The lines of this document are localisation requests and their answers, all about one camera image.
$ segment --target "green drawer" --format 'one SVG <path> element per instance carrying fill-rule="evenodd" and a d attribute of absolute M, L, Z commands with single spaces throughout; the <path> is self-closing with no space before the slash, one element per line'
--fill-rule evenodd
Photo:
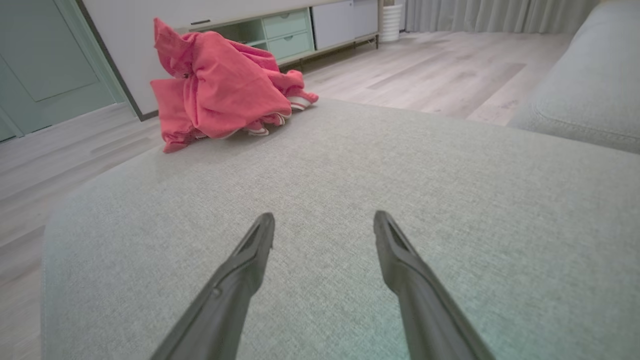
<path fill-rule="evenodd" d="M 263 21 L 267 38 L 276 38 L 299 31 L 308 31 L 306 10 L 266 17 Z"/>
<path fill-rule="evenodd" d="M 276 59 L 286 58 L 295 54 L 311 50 L 309 33 L 291 35 L 289 37 L 272 40 L 269 42 L 269 51 Z"/>

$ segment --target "gray upholstered surface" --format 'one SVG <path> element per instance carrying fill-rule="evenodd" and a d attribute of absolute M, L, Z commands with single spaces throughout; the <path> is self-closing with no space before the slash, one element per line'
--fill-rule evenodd
<path fill-rule="evenodd" d="M 640 1 L 595 8 L 509 126 L 640 153 Z"/>
<path fill-rule="evenodd" d="M 46 358 L 146 358 L 272 211 L 238 359 L 407 359 L 376 209 L 498 359 L 636 358 L 639 176 L 627 152 L 328 99 L 265 138 L 150 151 L 83 186 L 47 226 Z"/>

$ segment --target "curtain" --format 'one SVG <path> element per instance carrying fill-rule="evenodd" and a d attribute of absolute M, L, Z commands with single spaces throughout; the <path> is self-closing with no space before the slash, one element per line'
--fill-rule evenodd
<path fill-rule="evenodd" d="M 407 31 L 575 33 L 599 0 L 407 0 Z"/>

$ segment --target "dark wall trim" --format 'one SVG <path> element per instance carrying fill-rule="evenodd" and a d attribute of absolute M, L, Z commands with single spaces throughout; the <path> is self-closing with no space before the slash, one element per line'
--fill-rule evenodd
<path fill-rule="evenodd" d="M 102 37 L 100 36 L 98 29 L 95 27 L 95 24 L 93 23 L 93 19 L 91 18 L 91 15 L 89 15 L 89 11 L 86 9 L 84 2 L 82 0 L 76 0 L 76 3 L 78 4 L 78 8 L 80 8 L 80 12 L 84 16 L 84 19 L 86 20 L 87 25 L 89 25 L 89 28 L 91 29 L 91 32 L 93 33 L 93 37 L 95 37 L 96 41 L 98 41 L 100 50 L 102 50 L 102 52 L 104 53 L 104 57 L 107 59 L 109 66 L 113 70 L 113 74 L 116 76 L 116 79 L 120 84 L 120 87 L 122 87 L 122 91 L 124 91 L 124 94 L 129 100 L 129 104 L 131 104 L 131 108 L 136 113 L 136 116 L 138 117 L 138 119 L 140 119 L 140 121 L 144 121 L 147 119 L 151 119 L 152 117 L 156 117 L 157 111 L 153 111 L 147 114 L 142 114 L 142 112 L 140 111 L 140 108 L 138 107 L 138 103 L 136 103 L 136 100 L 133 98 L 133 95 L 131 95 L 131 92 L 129 91 L 127 84 L 124 82 L 124 79 L 122 78 L 122 75 L 120 74 L 120 71 L 116 66 L 116 63 L 113 62 L 113 58 L 111 57 L 111 54 L 109 54 L 109 50 L 107 50 L 106 45 L 104 45 L 104 41 L 102 41 Z"/>

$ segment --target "white planter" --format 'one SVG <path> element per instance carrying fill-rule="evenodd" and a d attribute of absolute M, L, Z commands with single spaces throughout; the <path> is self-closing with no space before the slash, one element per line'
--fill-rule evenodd
<path fill-rule="evenodd" d="M 400 39 L 400 18 L 402 4 L 382 8 L 382 36 L 380 42 L 392 42 Z"/>

